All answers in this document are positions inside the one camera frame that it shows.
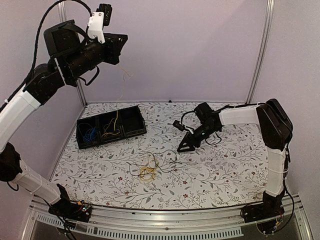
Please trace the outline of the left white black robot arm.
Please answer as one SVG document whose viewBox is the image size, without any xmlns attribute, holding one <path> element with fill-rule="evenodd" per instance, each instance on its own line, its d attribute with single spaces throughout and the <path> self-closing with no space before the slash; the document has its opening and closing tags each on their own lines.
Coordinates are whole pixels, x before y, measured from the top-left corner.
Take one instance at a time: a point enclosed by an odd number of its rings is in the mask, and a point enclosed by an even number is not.
<svg viewBox="0 0 320 240">
<path fill-rule="evenodd" d="M 64 86 L 76 87 L 78 79 L 99 64 L 117 65 L 128 40 L 125 34 L 105 33 L 110 24 L 112 6 L 102 3 L 89 11 L 86 29 L 73 20 L 47 30 L 39 28 L 36 36 L 44 37 L 49 61 L 33 63 L 26 78 L 0 108 L 0 179 L 11 182 L 47 201 L 63 216 L 74 213 L 66 189 L 47 181 L 30 169 L 10 143 L 13 134 L 39 107 Z"/>
</svg>

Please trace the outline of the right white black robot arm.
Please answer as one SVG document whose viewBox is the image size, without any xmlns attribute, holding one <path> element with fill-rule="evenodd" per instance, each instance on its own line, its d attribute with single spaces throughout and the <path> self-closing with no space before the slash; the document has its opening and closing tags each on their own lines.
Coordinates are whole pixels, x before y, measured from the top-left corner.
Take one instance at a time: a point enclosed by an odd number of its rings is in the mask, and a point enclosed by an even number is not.
<svg viewBox="0 0 320 240">
<path fill-rule="evenodd" d="M 194 189 L 184 190 L 173 204 L 202 209 L 263 202 L 258 213 L 269 218 L 286 193 L 293 136 L 280 103 L 270 99 L 214 110 L 204 102 L 193 113 L 199 121 L 195 128 L 174 123 L 186 132 L 177 150 L 199 154 L 200 167 L 189 173 Z"/>
</svg>

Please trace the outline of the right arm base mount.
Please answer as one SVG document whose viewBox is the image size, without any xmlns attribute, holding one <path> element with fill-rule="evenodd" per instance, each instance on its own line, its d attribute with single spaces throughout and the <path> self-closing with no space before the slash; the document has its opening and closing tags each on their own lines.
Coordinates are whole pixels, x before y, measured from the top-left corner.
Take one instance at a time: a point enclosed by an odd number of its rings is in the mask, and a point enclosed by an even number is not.
<svg viewBox="0 0 320 240">
<path fill-rule="evenodd" d="M 273 197 L 264 192 L 262 203 L 245 205 L 240 210 L 240 216 L 245 223 L 280 216 L 285 213 L 282 198 L 282 195 Z"/>
</svg>

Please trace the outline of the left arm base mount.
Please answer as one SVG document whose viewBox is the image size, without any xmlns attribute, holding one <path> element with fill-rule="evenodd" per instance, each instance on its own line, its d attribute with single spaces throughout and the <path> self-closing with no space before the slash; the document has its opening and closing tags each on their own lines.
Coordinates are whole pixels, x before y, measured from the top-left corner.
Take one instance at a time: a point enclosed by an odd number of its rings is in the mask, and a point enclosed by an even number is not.
<svg viewBox="0 0 320 240">
<path fill-rule="evenodd" d="M 88 223 L 92 213 L 92 203 L 84 200 L 71 201 L 66 189 L 60 184 L 57 184 L 57 187 L 60 192 L 60 200 L 50 204 L 48 212 L 65 219 Z"/>
</svg>

